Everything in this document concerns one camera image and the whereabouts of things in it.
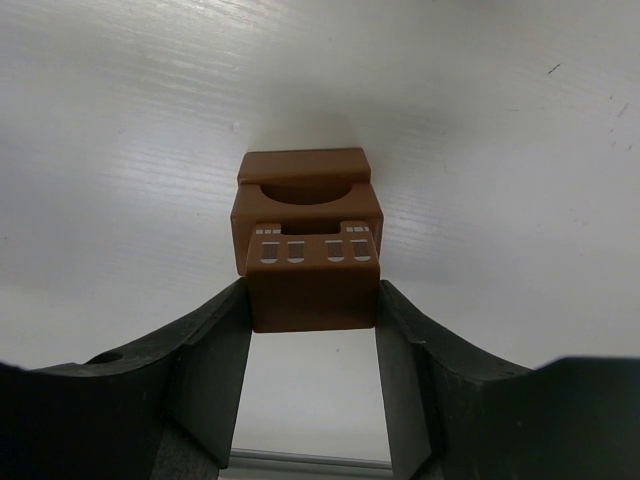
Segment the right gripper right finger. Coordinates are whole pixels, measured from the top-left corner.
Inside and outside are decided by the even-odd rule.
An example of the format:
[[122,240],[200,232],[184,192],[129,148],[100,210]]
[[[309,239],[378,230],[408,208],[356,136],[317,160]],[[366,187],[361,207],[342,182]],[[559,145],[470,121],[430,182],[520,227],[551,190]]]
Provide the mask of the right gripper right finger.
[[635,479],[639,362],[528,369],[424,315],[382,282],[376,347],[398,479]]

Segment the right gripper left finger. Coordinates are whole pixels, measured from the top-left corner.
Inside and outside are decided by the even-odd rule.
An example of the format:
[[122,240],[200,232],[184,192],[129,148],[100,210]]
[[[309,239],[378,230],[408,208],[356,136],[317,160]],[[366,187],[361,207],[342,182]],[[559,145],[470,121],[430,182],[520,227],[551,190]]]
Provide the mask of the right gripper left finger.
[[83,364],[1,367],[5,479],[214,479],[228,466],[251,339],[236,281]]

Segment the notched brown wood block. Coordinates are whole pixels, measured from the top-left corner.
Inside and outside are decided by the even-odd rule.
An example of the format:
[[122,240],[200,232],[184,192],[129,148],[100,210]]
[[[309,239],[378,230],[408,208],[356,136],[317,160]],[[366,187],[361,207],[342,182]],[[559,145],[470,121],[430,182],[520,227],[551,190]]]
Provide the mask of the notched brown wood block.
[[256,333],[370,329],[380,283],[378,251],[364,221],[326,233],[289,234],[258,224],[244,277]]

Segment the U-shaped brown wood block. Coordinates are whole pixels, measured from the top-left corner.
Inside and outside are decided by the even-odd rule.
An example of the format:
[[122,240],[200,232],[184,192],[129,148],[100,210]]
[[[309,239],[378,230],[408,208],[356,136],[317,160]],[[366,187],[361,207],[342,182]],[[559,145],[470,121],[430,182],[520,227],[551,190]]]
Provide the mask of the U-shaped brown wood block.
[[350,186],[341,197],[325,203],[283,203],[263,193],[257,184],[239,187],[231,211],[236,269],[246,272],[252,234],[259,224],[279,224],[304,234],[326,233],[342,221],[364,221],[369,225],[377,249],[381,248],[384,216],[374,188],[368,183]]

